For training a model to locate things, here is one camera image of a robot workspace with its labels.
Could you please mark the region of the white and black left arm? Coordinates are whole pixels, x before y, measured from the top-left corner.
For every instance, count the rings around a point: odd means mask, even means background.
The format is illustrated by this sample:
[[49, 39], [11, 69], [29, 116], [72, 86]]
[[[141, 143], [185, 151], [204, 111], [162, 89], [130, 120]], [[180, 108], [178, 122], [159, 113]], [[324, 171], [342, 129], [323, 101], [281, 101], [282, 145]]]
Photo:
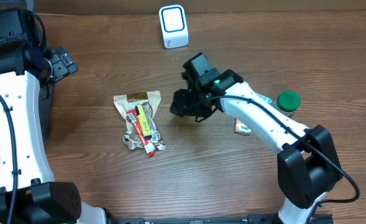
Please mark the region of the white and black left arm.
[[0, 10], [0, 223], [110, 223], [105, 209], [57, 182], [40, 124], [40, 89], [75, 73], [64, 47], [47, 47], [40, 17]]

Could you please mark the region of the orange small snack box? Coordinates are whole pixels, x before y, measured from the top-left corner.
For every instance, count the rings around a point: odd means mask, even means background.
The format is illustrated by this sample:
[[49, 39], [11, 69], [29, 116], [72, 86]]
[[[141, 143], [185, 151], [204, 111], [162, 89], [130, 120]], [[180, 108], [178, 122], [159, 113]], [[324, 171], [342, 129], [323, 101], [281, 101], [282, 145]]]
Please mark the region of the orange small snack box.
[[242, 135], [250, 135], [251, 130], [240, 120], [235, 119], [234, 120], [234, 132], [236, 134], [242, 134]]

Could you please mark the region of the teal plastic packet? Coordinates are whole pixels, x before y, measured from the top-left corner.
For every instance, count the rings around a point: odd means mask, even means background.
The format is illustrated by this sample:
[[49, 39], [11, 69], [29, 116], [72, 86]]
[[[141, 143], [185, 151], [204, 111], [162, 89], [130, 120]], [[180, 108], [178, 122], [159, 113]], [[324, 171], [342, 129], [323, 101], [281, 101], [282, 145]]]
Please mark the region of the teal plastic packet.
[[268, 104], [272, 104], [273, 100], [267, 96], [261, 95], [260, 93], [257, 93], [257, 96], [262, 99], [264, 102], [268, 103]]

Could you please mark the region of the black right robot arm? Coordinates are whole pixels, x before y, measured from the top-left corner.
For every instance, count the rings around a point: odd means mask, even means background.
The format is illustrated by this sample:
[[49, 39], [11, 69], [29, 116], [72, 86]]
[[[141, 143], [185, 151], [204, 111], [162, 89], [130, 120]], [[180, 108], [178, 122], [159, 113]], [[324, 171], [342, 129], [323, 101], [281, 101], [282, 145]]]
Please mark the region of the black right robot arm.
[[263, 101], [241, 76], [232, 70], [219, 72], [202, 53], [186, 61], [183, 69], [188, 87], [174, 93], [171, 113], [201, 122], [222, 111], [242, 121], [277, 157], [283, 206], [275, 214], [251, 214], [247, 223], [332, 223], [331, 215], [315, 213], [342, 179], [330, 132], [287, 117]]

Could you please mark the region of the green lid jar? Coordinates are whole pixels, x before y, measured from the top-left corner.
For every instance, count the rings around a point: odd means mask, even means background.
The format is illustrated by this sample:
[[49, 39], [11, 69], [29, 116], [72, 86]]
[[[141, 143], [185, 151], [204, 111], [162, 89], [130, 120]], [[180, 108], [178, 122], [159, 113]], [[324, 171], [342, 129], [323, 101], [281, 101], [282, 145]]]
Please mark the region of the green lid jar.
[[293, 90], [283, 91], [273, 102], [273, 107], [288, 117], [292, 117], [301, 104], [301, 98]]

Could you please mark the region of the yellow highlighter pen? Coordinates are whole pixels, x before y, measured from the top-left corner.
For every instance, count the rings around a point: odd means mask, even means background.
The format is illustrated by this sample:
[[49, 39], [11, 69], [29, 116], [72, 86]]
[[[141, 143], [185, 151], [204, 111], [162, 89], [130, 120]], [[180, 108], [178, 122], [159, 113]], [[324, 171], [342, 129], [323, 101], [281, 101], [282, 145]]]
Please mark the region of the yellow highlighter pen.
[[135, 107], [135, 109], [136, 109], [136, 112], [137, 112], [137, 117], [139, 119], [139, 123], [140, 123], [141, 130], [142, 130], [144, 138], [151, 140], [152, 132], [151, 132], [147, 117], [145, 115], [145, 111], [144, 111], [143, 106], [142, 105], [137, 105]]

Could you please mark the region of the red snack stick packet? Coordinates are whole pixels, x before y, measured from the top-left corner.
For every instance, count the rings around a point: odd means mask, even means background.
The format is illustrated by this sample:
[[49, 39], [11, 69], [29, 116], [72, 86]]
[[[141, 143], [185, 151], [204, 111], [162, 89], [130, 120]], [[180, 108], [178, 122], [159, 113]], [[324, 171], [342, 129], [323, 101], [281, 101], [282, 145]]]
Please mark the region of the red snack stick packet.
[[137, 117], [136, 110], [135, 109], [129, 110], [127, 112], [127, 116], [130, 119], [130, 122], [132, 123], [132, 125], [134, 126], [134, 129], [135, 129], [139, 139], [141, 140], [147, 155], [149, 157], [154, 156], [155, 155], [155, 147], [152, 144], [151, 140], [145, 139], [144, 134], [142, 132], [142, 128], [141, 128], [139, 119]]

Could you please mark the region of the beige snack pouch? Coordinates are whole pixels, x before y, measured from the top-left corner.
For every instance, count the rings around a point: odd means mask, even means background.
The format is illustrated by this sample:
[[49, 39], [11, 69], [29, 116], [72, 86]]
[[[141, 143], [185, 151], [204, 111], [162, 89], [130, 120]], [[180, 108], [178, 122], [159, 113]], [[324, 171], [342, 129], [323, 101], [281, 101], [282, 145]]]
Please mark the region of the beige snack pouch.
[[127, 112], [134, 109], [135, 106], [143, 105], [146, 116], [150, 116], [153, 121], [153, 124], [151, 124], [150, 127], [156, 127], [154, 117], [161, 102], [161, 95], [159, 91], [141, 91], [137, 93], [129, 93], [127, 95], [117, 95], [113, 97], [113, 100], [118, 112], [126, 121], [126, 134], [128, 134], [132, 139], [138, 140], [139, 137], [133, 125], [130, 123], [130, 120], [127, 118]]

